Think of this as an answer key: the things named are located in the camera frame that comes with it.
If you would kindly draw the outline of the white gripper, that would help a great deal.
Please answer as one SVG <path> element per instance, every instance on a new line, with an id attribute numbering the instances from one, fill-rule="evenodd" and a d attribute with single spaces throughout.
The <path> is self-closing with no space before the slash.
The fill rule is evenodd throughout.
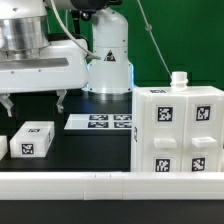
<path id="1" fill-rule="evenodd" d="M 64 111 L 67 89 L 87 84 L 86 53 L 71 40 L 52 41 L 40 50 L 40 57 L 31 60 L 9 60 L 0 51 L 0 103 L 12 116 L 13 103 L 9 94 L 56 91 L 57 111 Z"/>

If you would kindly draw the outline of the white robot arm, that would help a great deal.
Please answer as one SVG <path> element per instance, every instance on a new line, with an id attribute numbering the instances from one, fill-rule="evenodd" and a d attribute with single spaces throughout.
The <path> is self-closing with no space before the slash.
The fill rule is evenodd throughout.
<path id="1" fill-rule="evenodd" d="M 70 89 L 116 98 L 133 88 L 128 22 L 111 9 L 122 0 L 0 0 L 0 104 L 13 93 Z M 92 22 L 93 49 L 68 33 L 49 37 L 47 11 L 74 10 Z"/>

